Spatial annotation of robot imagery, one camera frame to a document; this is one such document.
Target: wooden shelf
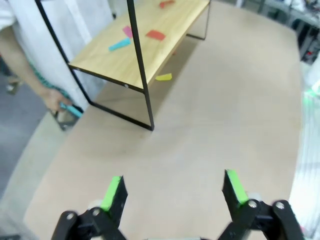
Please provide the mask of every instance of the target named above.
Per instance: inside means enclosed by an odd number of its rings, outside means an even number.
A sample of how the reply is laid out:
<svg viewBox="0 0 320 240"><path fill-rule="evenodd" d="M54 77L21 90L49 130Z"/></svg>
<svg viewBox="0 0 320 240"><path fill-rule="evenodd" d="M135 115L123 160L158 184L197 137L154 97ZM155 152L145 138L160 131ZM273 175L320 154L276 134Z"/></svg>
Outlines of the wooden shelf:
<svg viewBox="0 0 320 240"><path fill-rule="evenodd" d="M161 0L145 0L136 4L135 13L143 56L146 81L152 82L188 29L209 4L209 0L175 0L160 8ZM130 26L129 14L124 14L101 31L70 62L70 66L84 72L112 78L142 89L138 60L133 39L131 44L109 51L108 47L125 39L125 26ZM157 30L166 35L163 41L149 38L146 34Z"/></svg>

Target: bolt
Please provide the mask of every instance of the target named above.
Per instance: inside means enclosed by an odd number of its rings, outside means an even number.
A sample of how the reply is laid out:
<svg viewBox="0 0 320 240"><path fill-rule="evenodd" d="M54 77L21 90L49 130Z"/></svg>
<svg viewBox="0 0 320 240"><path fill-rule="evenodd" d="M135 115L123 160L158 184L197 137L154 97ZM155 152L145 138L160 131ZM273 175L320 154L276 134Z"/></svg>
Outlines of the bolt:
<svg viewBox="0 0 320 240"><path fill-rule="evenodd" d="M257 207L257 204L256 204L256 202L255 201L249 201L249 206L251 207L251 208L256 208Z"/></svg>
<svg viewBox="0 0 320 240"><path fill-rule="evenodd" d="M279 202L279 201L275 204L275 206L276 206L278 209L284 209L284 208L285 208L285 205L284 205L282 202Z"/></svg>
<svg viewBox="0 0 320 240"><path fill-rule="evenodd" d="M100 213L100 210L96 209L96 210L93 211L93 216L97 216L99 213Z"/></svg>
<svg viewBox="0 0 320 240"><path fill-rule="evenodd" d="M74 214L73 213L69 213L67 216L66 216L66 219L70 220L74 217Z"/></svg>

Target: green tape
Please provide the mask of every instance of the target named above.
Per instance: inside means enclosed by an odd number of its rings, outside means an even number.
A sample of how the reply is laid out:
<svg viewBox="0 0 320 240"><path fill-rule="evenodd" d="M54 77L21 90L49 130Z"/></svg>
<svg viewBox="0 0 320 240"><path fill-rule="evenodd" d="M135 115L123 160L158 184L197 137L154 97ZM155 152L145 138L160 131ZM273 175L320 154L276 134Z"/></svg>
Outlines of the green tape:
<svg viewBox="0 0 320 240"><path fill-rule="evenodd" d="M121 176L114 176L108 187L108 190L106 191L106 194L100 206L100 208L102 208L106 212L108 212L112 206L120 180Z"/></svg>
<svg viewBox="0 0 320 240"><path fill-rule="evenodd" d="M238 175L235 170L227 170L228 177L230 179L230 182L232 184L233 191L235 193L236 199L240 203L240 205L243 205L246 203L249 198L246 194L246 191L242 184L240 183L240 180L238 178Z"/></svg>

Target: metal rack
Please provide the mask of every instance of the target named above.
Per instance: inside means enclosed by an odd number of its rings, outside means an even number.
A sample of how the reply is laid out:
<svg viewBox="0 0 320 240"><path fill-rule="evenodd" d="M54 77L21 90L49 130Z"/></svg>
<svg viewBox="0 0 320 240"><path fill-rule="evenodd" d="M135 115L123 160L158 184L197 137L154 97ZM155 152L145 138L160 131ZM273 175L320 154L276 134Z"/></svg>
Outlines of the metal rack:
<svg viewBox="0 0 320 240"><path fill-rule="evenodd" d="M148 89L148 83L147 83L147 79L146 79L146 72L145 72L145 66L144 66L144 60L143 60L143 55L142 55L142 50L141 50L141 44L140 44L140 38L139 38L139 32L138 32L138 25L137 25L137 18L136 18L136 11L135 11L135 3L134 3L134 0L126 0L127 2L127 8L128 8L128 14L129 14L129 20L130 20L130 25L131 25L131 30L132 30L132 36L133 36L133 42L134 42L134 48L135 48L135 53L136 53L136 58L137 58L137 62L138 62L138 67L139 67L139 72L140 72L140 75L141 75L141 80L142 80L142 85L143 85L143 89L141 88L138 88L138 87L135 87L135 86L131 86L131 85L128 85L128 84L124 84L123 82L119 81L119 80L116 80L116 79L113 79L113 78L110 78L110 77L106 77L106 76L103 76L101 74L98 74L98 73L95 73L95 72L92 72L92 71L87 71L85 69L80 69L78 67L72 67L69 65L70 61L69 59L67 58L67 55L48 19L48 16L44 10L44 7L43 7L43 4L42 4L42 1L44 0L35 0L35 3L39 9L39 12L54 40L54 43L56 44L59 52L61 53L61 56L65 62L65 64L68 66L74 80L76 81L77 85L79 86L81 92L83 93L85 99L88 101L88 103L98 109L101 109L105 112L108 112L112 115L115 115L121 119L124 119L126 121L129 121L133 124L136 124L140 127L143 127L147 130L150 130L150 131L153 131L154 128L155 128L155 123L154 123L154 117L153 117L153 113L152 113L152 107L151 107L151 101L150 101L150 94L149 94L149 89ZM204 34L204 37L199 37L199 36L195 36L195 35L192 35L192 34L186 34L186 36L188 37L191 37L191 38L195 38L195 39L198 39L198 40L205 40L206 39L206 36L207 36L207 31L208 31L208 24L209 24L209 15L210 15L210 6L211 6L211 0L209 0L209 4L208 4L208 11L207 11L207 19L206 19L206 26L205 26L205 34ZM129 89L132 89L134 91L137 91L137 92L140 92L144 95L144 98L145 98L145 102L146 102L146 107L147 107L147 111L148 111L148 116L149 116L149 121L150 121L150 124L146 124L142 121L139 121L137 119L134 119L130 116L127 116L125 114L122 114L116 110L113 110L113 109L110 109L106 106L103 106L97 102L94 102L90 99L90 97L88 96L86 90L84 89L83 85L81 84L79 78L77 77L77 75L75 74L75 70L78 70L78 71L81 71L81 72L84 72L86 74L89 74L89 75L92 75L92 76L95 76L95 77L98 77L98 78L101 78L101 79L104 79L106 81L109 81L109 82L112 82L114 84L117 84L117 85L121 85L125 88L129 88Z"/></svg>

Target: yellow paper piece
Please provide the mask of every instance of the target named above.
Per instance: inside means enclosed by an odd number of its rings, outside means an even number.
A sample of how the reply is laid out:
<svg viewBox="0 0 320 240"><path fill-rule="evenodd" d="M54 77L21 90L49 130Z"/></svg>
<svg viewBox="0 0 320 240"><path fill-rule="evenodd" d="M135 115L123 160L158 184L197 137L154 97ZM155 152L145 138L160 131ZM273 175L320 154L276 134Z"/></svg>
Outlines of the yellow paper piece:
<svg viewBox="0 0 320 240"><path fill-rule="evenodd" d="M155 80L158 80L158 81L169 81L171 79L172 79L172 74L171 73L155 77Z"/></svg>

